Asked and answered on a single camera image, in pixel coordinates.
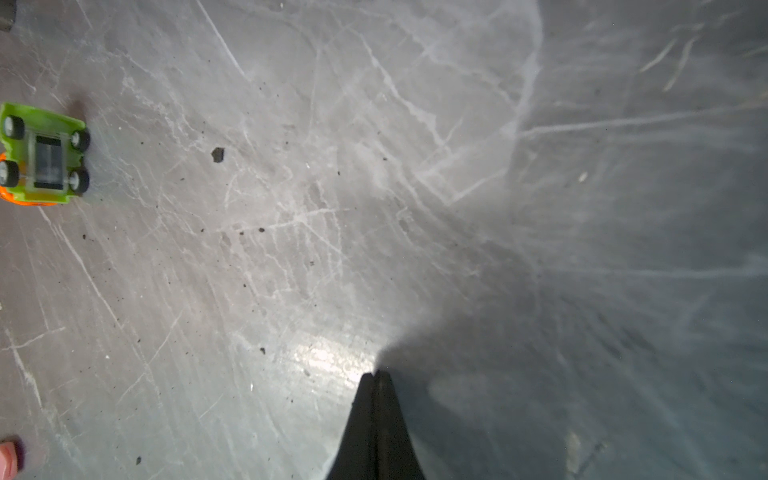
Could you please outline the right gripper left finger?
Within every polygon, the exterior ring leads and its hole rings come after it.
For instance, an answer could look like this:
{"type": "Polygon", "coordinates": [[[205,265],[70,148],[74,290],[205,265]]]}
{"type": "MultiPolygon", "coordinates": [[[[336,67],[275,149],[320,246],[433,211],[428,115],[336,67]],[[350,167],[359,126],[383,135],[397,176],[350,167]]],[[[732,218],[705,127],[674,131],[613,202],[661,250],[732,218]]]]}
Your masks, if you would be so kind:
{"type": "Polygon", "coordinates": [[[362,375],[327,479],[375,479],[374,376],[362,375]]]}

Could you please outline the orange green toy car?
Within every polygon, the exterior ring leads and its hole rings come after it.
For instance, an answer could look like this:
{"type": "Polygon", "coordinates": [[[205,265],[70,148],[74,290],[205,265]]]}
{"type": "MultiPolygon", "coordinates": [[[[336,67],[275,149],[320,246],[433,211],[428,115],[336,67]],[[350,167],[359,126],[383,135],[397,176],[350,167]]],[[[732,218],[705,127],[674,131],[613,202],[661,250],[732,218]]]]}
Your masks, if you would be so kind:
{"type": "Polygon", "coordinates": [[[1,198],[23,206],[67,204],[90,187],[86,123],[17,103],[1,104],[1,198]]]}

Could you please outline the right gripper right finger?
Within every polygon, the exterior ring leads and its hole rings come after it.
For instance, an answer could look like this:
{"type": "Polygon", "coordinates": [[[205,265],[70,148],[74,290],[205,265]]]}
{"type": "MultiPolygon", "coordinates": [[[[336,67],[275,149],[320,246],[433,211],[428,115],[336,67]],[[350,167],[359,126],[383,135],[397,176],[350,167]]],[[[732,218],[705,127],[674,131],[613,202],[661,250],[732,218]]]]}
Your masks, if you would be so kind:
{"type": "Polygon", "coordinates": [[[391,375],[374,375],[376,478],[420,479],[425,476],[415,454],[391,375]]]}

